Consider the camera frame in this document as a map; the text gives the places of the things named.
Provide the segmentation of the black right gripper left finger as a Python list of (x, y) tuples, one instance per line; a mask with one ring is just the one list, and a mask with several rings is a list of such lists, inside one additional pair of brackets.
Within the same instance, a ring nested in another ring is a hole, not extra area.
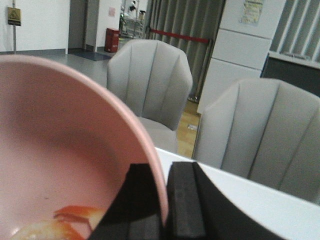
[(111, 206), (90, 240), (160, 240), (162, 223), (155, 180), (148, 164), (131, 164)]

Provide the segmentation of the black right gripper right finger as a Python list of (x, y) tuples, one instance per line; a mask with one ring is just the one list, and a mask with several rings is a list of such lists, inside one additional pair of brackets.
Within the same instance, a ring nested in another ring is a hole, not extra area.
[(235, 206), (195, 162), (174, 162), (167, 181), (170, 240), (279, 240)]

